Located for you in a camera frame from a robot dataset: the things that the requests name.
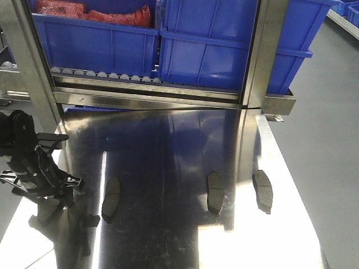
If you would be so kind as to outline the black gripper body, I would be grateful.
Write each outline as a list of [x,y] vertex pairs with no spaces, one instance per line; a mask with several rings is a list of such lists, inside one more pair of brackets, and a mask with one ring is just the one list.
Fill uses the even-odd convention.
[[66,173],[38,144],[31,115],[15,110],[1,113],[1,161],[7,163],[29,193],[63,198]]

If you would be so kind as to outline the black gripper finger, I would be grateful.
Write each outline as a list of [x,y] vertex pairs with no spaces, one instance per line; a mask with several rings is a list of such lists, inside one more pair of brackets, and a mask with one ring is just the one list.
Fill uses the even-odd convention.
[[60,201],[64,206],[71,207],[73,205],[73,189],[60,190],[56,194],[47,195],[45,199]]
[[58,190],[61,192],[69,192],[72,190],[81,191],[84,186],[82,178],[75,177],[63,170],[58,173],[59,187]]

